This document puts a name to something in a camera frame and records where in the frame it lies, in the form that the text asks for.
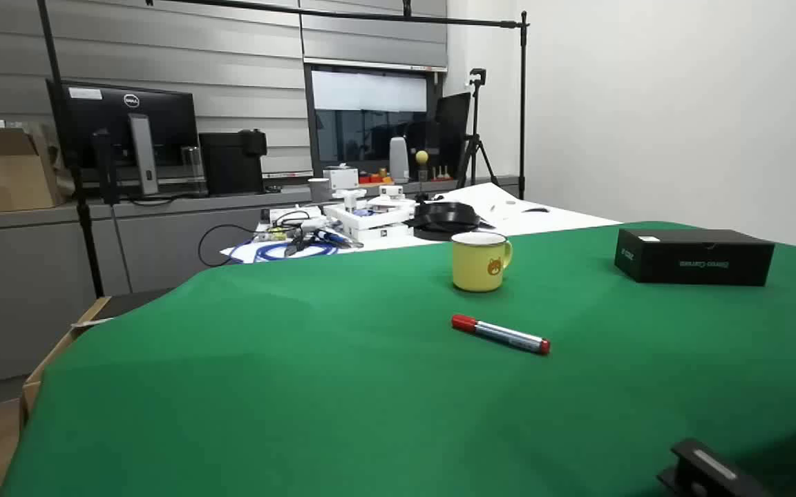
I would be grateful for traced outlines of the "red and white marker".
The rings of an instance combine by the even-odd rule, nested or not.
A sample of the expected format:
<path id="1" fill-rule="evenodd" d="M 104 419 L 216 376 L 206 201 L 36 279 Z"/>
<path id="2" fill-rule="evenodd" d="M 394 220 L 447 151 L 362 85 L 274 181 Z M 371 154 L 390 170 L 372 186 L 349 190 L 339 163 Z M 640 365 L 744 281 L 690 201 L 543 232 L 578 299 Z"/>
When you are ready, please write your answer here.
<path id="1" fill-rule="evenodd" d="M 472 315 L 452 315 L 449 325 L 456 332 L 476 335 L 476 337 L 483 337 L 483 340 L 517 348 L 517 350 L 528 350 L 528 354 L 538 354 L 538 357 L 550 354 L 550 340 L 528 335 L 528 332 L 505 328 L 505 325 L 496 325 L 490 319 L 478 319 Z"/>

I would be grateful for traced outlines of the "white plastic tray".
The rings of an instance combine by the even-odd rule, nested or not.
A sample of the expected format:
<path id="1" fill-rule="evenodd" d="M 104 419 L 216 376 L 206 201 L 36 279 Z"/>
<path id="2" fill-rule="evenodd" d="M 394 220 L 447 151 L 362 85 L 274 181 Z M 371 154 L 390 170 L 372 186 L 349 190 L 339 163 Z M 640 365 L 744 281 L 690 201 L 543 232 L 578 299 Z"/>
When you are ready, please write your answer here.
<path id="1" fill-rule="evenodd" d="M 326 219 L 336 223 L 336 230 L 350 241 L 358 242 L 367 232 L 382 232 L 412 219 L 412 203 L 401 201 L 343 201 L 326 203 Z"/>

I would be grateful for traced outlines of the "yellow mug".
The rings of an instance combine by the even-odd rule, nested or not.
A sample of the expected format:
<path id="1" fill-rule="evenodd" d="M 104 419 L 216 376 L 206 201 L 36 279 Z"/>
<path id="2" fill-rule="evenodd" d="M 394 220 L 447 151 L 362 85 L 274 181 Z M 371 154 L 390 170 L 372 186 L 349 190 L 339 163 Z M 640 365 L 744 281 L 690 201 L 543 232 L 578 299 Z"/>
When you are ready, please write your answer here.
<path id="1" fill-rule="evenodd" d="M 503 288 L 513 248 L 496 232 L 458 232 L 452 242 L 452 284 L 466 293 L 492 293 Z"/>

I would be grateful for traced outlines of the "yellow ball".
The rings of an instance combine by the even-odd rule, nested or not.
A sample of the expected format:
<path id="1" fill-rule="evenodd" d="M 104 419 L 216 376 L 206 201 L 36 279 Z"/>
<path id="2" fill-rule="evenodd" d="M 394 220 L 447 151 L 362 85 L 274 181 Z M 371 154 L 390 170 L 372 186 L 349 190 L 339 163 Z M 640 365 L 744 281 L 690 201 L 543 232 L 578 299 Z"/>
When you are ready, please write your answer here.
<path id="1" fill-rule="evenodd" d="M 416 166 L 427 166 L 431 154 L 425 148 L 415 151 Z"/>

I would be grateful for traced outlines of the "white speaker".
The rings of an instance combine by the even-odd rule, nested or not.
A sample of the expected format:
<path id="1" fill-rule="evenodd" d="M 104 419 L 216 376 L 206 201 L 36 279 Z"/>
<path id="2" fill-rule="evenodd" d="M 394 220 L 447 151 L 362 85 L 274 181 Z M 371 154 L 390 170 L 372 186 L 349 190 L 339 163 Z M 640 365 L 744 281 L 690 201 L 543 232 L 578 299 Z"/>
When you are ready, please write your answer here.
<path id="1" fill-rule="evenodd" d="M 409 181 L 409 145 L 404 134 L 390 139 L 390 176 L 391 181 Z"/>

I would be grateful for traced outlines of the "white paper sheets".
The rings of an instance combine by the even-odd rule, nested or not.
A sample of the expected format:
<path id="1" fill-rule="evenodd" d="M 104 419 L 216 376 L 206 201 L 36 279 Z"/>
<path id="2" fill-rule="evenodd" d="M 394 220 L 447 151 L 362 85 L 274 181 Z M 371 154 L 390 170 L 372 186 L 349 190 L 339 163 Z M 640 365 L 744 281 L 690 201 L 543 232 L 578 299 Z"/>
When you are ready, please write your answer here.
<path id="1" fill-rule="evenodd" d="M 585 215 L 542 201 L 524 201 L 495 181 L 452 188 L 447 192 L 437 192 L 437 201 L 458 201 L 472 206 L 478 215 L 478 227 L 501 234 L 613 227 L 613 219 Z"/>

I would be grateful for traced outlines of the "green table cloth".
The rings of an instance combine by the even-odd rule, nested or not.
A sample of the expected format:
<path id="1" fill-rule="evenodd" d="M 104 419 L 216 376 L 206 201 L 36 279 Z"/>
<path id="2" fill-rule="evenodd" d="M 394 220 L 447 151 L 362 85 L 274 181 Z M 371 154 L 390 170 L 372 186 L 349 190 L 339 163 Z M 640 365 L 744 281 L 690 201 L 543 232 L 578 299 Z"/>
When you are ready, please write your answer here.
<path id="1" fill-rule="evenodd" d="M 796 245 L 700 288 L 613 242 L 528 234 L 487 296 L 443 245 L 203 271 L 47 365 L 2 497 L 660 497 L 679 438 L 794 493 Z"/>

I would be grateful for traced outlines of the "black desktop computer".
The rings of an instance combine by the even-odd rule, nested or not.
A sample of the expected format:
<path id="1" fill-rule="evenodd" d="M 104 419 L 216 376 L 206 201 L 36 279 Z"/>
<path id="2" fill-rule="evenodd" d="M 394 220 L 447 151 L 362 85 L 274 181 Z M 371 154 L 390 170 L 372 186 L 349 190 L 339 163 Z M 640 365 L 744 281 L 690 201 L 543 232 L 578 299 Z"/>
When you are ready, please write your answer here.
<path id="1" fill-rule="evenodd" d="M 206 190 L 213 197 L 263 190 L 259 158 L 267 151 L 263 130 L 202 133 L 198 143 Z"/>

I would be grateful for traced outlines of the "black rectangular box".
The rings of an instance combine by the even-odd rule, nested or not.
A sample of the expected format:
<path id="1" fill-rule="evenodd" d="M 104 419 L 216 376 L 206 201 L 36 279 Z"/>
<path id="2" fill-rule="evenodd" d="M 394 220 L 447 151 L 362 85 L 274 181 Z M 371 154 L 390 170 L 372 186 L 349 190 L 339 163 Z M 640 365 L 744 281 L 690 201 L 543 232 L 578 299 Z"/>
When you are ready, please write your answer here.
<path id="1" fill-rule="evenodd" d="M 736 230 L 622 230 L 613 266 L 635 281 L 763 288 L 773 245 Z"/>

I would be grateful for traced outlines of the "black Dell monitor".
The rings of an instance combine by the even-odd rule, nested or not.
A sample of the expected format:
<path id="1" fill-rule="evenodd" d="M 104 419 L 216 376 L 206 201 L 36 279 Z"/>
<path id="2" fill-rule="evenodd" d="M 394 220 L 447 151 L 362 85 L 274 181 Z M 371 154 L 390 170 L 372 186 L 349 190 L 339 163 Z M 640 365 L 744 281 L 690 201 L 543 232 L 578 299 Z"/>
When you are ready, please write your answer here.
<path id="1" fill-rule="evenodd" d="M 198 190 L 192 96 L 63 79 L 75 158 L 89 198 L 156 198 Z"/>

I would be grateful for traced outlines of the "black light stand pole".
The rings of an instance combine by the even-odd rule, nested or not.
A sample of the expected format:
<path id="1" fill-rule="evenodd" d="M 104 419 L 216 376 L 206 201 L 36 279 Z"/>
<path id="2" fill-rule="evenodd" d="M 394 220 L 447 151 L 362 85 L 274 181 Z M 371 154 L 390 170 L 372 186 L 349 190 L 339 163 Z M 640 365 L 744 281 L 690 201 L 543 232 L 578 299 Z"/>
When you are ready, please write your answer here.
<path id="1" fill-rule="evenodd" d="M 78 223 L 80 223 L 80 232 L 83 232 L 92 288 L 93 288 L 93 296 L 103 299 L 104 288 L 103 288 L 98 256 L 97 256 L 97 242 L 93 242 L 93 220 L 92 220 L 92 210 L 89 210 L 85 190 L 83 190 L 83 176 L 80 176 L 83 169 L 80 169 L 80 161 L 75 158 L 75 134 L 71 134 L 71 123 L 69 123 L 69 101 L 67 101 L 67 92 L 63 92 L 63 78 L 60 78 L 60 63 L 58 63 L 58 49 L 56 49 L 56 35 L 51 35 L 47 0 L 36 0 L 36 10 L 39 10 L 45 49 L 47 49 L 47 61 L 50 61 L 50 79 L 51 79 L 51 88 L 56 88 L 51 110 L 58 115 L 60 154 L 63 154 L 63 166 L 71 170 L 71 180 L 75 180 L 75 212 L 78 212 Z"/>

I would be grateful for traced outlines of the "black table clamp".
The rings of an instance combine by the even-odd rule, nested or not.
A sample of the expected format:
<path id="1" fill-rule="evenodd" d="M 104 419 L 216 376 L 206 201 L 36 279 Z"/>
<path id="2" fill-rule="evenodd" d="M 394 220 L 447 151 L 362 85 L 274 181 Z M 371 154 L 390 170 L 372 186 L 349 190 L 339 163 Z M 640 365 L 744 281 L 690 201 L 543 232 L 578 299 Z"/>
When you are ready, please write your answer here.
<path id="1" fill-rule="evenodd" d="M 658 471 L 672 497 L 769 497 L 769 488 L 744 470 L 722 462 L 695 438 L 672 446 L 677 462 Z"/>

